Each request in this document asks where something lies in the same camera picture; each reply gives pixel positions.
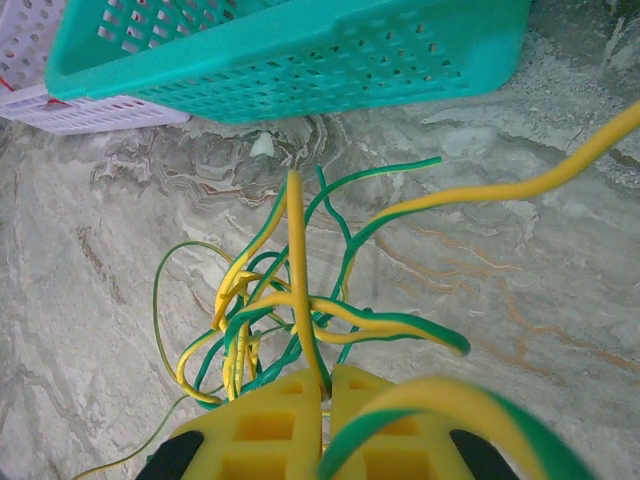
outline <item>plastic basket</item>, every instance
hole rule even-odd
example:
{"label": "plastic basket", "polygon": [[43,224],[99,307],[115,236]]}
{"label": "plastic basket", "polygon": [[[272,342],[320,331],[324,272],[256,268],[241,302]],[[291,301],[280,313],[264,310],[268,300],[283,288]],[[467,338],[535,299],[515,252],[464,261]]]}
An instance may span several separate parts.
{"label": "plastic basket", "polygon": [[132,98],[57,101],[44,85],[66,0],[8,0],[0,16],[0,117],[70,135],[185,122],[189,114]]}
{"label": "plastic basket", "polygon": [[46,80],[229,123],[476,95],[513,74],[529,5],[70,0]]}

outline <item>marble floor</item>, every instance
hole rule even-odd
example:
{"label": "marble floor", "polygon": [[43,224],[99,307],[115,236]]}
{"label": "marble floor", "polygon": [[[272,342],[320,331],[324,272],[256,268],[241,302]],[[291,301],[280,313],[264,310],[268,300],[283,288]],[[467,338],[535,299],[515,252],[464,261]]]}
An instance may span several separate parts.
{"label": "marble floor", "polygon": [[[68,479],[144,442],[180,395],[154,341],[157,263],[187,239],[239,253],[287,169],[302,173],[308,201],[316,165],[333,181],[442,156],[338,191],[334,205],[358,229],[404,199],[544,172],[640,97],[638,22],[602,2],[565,3],[534,2],[519,72],[483,97],[69,138],[0,127],[2,474]],[[255,155],[259,138],[266,153]],[[638,161],[636,133],[541,197],[447,206],[380,230],[358,256],[353,303],[417,312],[467,335],[472,353],[363,344],[351,363],[396,382],[472,380],[536,414],[601,478],[640,478]],[[309,232],[311,287],[326,293],[342,240],[324,210]],[[268,247],[285,243],[280,228]],[[170,263],[161,309],[172,359],[207,328],[224,267],[196,249]],[[268,340],[265,355],[285,340]],[[162,436],[201,412],[185,402]],[[144,459],[95,478],[133,478]]]}

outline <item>teal plastic basket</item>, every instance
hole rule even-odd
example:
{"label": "teal plastic basket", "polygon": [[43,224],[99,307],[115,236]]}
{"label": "teal plastic basket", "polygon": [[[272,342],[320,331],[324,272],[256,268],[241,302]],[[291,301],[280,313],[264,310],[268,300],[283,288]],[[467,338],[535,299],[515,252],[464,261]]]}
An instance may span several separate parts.
{"label": "teal plastic basket", "polygon": [[62,100],[129,94],[225,123],[477,95],[515,71],[530,0],[69,0]]}

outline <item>gray marble surface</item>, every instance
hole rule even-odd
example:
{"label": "gray marble surface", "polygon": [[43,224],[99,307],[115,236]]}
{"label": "gray marble surface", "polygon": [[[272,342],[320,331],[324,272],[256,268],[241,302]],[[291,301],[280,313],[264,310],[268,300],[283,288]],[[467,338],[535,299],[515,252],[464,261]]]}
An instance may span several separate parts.
{"label": "gray marble surface", "polygon": [[[338,191],[334,205],[358,229],[401,200],[544,172],[629,105],[640,93],[636,24],[618,27],[600,2],[562,5],[534,2],[520,71],[484,97],[72,138],[7,126],[0,140],[4,475],[68,479],[148,437],[180,394],[154,342],[157,263],[187,239],[239,253],[287,169],[302,173],[308,201],[318,190],[316,165],[332,181],[442,156],[423,172]],[[570,26],[579,37],[573,43]],[[260,135],[272,155],[251,155]],[[380,230],[357,258],[353,303],[417,312],[467,335],[472,353],[456,358],[402,341],[356,346],[351,362],[396,382],[446,374],[485,385],[545,421],[602,478],[639,478],[639,159],[636,133],[541,197],[447,206]],[[308,237],[311,287],[326,293],[343,246],[326,211]],[[280,228],[268,247],[285,244]],[[224,268],[196,249],[171,262],[161,308],[172,359],[207,328]],[[285,341],[266,341],[266,357]],[[201,412],[185,403],[162,436]],[[132,478],[143,463],[144,454],[103,478]]]}

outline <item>white plastic basket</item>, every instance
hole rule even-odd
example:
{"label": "white plastic basket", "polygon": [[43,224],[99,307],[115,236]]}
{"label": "white plastic basket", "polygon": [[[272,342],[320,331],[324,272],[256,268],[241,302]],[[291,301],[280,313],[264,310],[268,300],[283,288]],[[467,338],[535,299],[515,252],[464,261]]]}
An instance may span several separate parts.
{"label": "white plastic basket", "polygon": [[129,96],[58,102],[44,86],[66,0],[7,0],[0,16],[0,117],[57,135],[183,123],[189,114]]}

